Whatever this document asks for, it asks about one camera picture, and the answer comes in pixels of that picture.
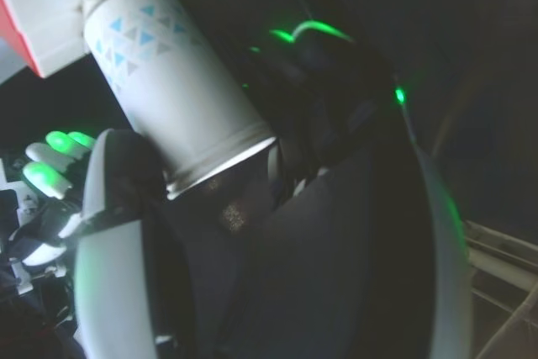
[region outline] paper cup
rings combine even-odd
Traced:
[[[177,195],[267,147],[273,134],[177,0],[108,0],[84,36]]]

